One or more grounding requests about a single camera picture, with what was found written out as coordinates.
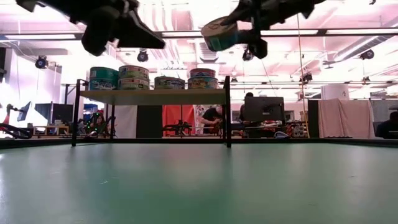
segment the table top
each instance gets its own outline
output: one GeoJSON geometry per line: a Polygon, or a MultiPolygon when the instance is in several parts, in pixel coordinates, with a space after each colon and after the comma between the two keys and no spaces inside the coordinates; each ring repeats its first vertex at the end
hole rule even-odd
{"type": "Polygon", "coordinates": [[[191,90],[94,90],[81,96],[110,105],[225,104],[225,89],[191,90]]]}
{"type": "Polygon", "coordinates": [[[0,151],[5,223],[398,223],[398,150],[88,144],[0,151]]]}

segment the tuna can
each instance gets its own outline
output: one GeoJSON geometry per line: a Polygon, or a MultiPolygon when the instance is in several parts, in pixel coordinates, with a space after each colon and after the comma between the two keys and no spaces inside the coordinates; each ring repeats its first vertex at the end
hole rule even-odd
{"type": "Polygon", "coordinates": [[[90,69],[89,90],[116,90],[119,72],[111,68],[92,67],[90,69]]]}
{"type": "Polygon", "coordinates": [[[190,71],[190,78],[193,77],[216,77],[216,71],[209,68],[194,68],[190,71]]]}
{"type": "Polygon", "coordinates": [[[193,77],[188,79],[188,89],[196,88],[217,89],[218,80],[213,77],[193,77]]]}
{"type": "Polygon", "coordinates": [[[149,82],[138,78],[119,79],[120,90],[149,90],[149,82]]]}
{"type": "Polygon", "coordinates": [[[209,50],[218,52],[226,50],[239,42],[237,23],[222,26],[227,17],[215,19],[201,29],[201,34],[209,50]]]}
{"type": "Polygon", "coordinates": [[[185,89],[185,81],[181,78],[173,77],[156,77],[155,90],[183,90],[185,89]]]}
{"type": "Polygon", "coordinates": [[[119,68],[119,79],[135,78],[149,81],[149,70],[139,66],[126,65],[119,68]]]}

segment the ceiling light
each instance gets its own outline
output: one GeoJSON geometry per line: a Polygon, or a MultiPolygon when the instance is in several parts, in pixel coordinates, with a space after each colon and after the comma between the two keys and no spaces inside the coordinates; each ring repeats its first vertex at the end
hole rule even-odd
{"type": "Polygon", "coordinates": [[[74,40],[74,34],[6,35],[9,40],[74,40]]]}
{"type": "Polygon", "coordinates": [[[163,38],[171,37],[201,37],[200,31],[162,32],[163,38]]]}
{"type": "Polygon", "coordinates": [[[387,29],[332,29],[326,31],[326,34],[330,35],[350,35],[350,34],[385,34],[392,35],[398,34],[398,28],[387,28],[387,29]]]}
{"type": "MultiPolygon", "coordinates": [[[[300,30],[300,35],[315,35],[318,30],[300,30]]],[[[262,30],[261,35],[298,35],[298,30],[262,30]]]]}

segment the wall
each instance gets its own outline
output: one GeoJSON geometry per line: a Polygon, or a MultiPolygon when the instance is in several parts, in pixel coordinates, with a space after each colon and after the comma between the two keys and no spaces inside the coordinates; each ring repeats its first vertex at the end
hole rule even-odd
{"type": "MultiPolygon", "coordinates": [[[[59,103],[61,74],[51,69],[40,70],[35,67],[33,59],[18,56],[13,49],[6,52],[7,88],[0,90],[1,103],[15,107],[33,103],[59,103]]],[[[10,116],[10,124],[20,126],[17,113],[10,116]]]]}

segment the wire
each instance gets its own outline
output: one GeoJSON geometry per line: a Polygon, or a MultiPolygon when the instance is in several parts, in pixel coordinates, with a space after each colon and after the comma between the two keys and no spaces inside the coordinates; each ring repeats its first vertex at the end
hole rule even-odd
{"type": "Polygon", "coordinates": [[[308,138],[310,138],[310,130],[308,129],[308,118],[307,114],[305,113],[304,71],[303,71],[303,60],[302,60],[302,51],[301,51],[300,19],[298,14],[297,14],[297,31],[298,31],[298,49],[300,51],[301,91],[303,94],[304,121],[305,121],[305,127],[307,129],[307,136],[308,138]]]}
{"type": "Polygon", "coordinates": [[[18,65],[18,55],[17,55],[17,87],[18,87],[18,103],[21,103],[21,87],[19,86],[19,65],[18,65]]]}
{"type": "MultiPolygon", "coordinates": [[[[26,57],[28,57],[28,58],[30,58],[30,59],[32,59],[32,60],[35,60],[35,58],[33,58],[33,57],[31,57],[31,56],[25,54],[25,53],[21,50],[21,48],[19,48],[18,45],[14,44],[14,43],[12,43],[12,42],[9,42],[9,44],[13,45],[22,55],[24,55],[24,56],[26,56],[26,57]]],[[[19,99],[19,103],[21,103],[21,87],[20,87],[20,85],[19,85],[19,65],[18,65],[18,57],[19,57],[19,56],[17,55],[17,59],[16,59],[16,63],[17,63],[17,86],[18,86],[18,99],[19,99]]]]}
{"type": "Polygon", "coordinates": [[[271,82],[271,79],[269,78],[269,75],[268,75],[266,66],[264,65],[264,61],[261,60],[261,63],[262,63],[262,67],[264,68],[264,71],[266,71],[266,75],[267,75],[267,78],[268,78],[268,80],[269,80],[269,84],[271,84],[271,88],[272,88],[272,90],[274,91],[275,96],[278,96],[277,92],[276,92],[275,89],[274,89],[274,86],[272,86],[272,82],[271,82]]]}

